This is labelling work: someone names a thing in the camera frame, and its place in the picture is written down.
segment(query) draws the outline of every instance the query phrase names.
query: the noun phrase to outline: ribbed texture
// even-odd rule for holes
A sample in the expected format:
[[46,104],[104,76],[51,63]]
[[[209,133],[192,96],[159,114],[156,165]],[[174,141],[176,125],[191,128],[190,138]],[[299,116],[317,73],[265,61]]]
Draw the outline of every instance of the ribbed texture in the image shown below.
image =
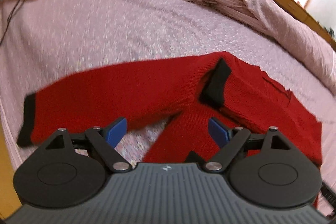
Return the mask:
[[[223,87],[224,107],[218,112],[200,104],[198,98],[221,58],[231,73]],[[173,116],[178,121],[168,125],[144,161],[183,162],[191,150],[208,160],[219,150],[208,133],[208,121],[216,117],[228,127],[242,123],[254,133],[265,133],[276,123],[308,158],[318,166],[322,162],[321,123],[259,67],[228,52],[85,71],[40,90],[35,98],[35,108],[25,108],[35,113],[30,121],[34,128],[27,128],[30,123],[25,116],[20,133],[31,133],[33,143],[43,142],[60,127],[83,132],[122,116],[133,130]]]
[[114,175],[90,201],[64,210],[23,206],[7,224],[327,224],[306,206],[289,212],[254,207],[235,196],[221,175],[196,164],[139,164]]

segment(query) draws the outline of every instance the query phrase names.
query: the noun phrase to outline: red object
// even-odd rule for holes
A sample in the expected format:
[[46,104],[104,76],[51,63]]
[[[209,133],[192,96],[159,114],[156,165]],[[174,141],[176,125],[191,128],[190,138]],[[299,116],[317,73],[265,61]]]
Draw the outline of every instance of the red object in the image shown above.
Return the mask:
[[[218,93],[224,102],[215,110],[198,98],[221,58],[231,71]],[[73,133],[104,127],[120,116],[127,118],[129,130],[172,117],[146,154],[147,162],[183,162],[191,150],[209,160],[219,150],[208,133],[211,117],[254,133],[276,125],[314,163],[322,162],[321,123],[291,91],[228,52],[123,63],[70,75],[26,97],[18,144],[27,136],[41,143],[60,127]]]

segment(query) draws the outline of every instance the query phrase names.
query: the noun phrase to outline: wall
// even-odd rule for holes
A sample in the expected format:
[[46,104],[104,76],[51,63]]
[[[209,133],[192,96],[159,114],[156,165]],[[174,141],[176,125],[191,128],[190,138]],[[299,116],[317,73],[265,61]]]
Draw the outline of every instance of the wall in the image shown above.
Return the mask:
[[322,26],[336,31],[336,0],[310,0],[306,10]]

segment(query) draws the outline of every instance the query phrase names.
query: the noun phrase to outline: metal pin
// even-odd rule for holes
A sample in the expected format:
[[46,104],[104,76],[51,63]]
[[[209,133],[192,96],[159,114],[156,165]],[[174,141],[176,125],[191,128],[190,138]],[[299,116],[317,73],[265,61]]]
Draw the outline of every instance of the metal pin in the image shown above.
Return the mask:
[[219,162],[211,161],[205,165],[205,168],[210,171],[218,171],[223,168],[223,165],[221,165]]
[[277,131],[277,130],[278,130],[278,127],[275,127],[275,126],[269,127],[269,131]]
[[117,171],[126,171],[130,169],[130,165],[127,162],[120,161],[113,164],[113,169]]

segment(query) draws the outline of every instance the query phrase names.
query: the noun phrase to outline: black circular plate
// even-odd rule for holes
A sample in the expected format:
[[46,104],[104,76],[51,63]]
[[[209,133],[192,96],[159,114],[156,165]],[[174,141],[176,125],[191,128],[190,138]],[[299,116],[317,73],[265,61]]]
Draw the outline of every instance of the black circular plate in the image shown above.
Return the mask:
[[312,203],[321,187],[319,170],[307,158],[271,149],[232,166],[232,187],[247,200],[271,208]]
[[71,207],[90,199],[103,186],[105,170],[98,161],[75,151],[44,152],[28,158],[14,175],[14,188],[23,203],[44,208]]

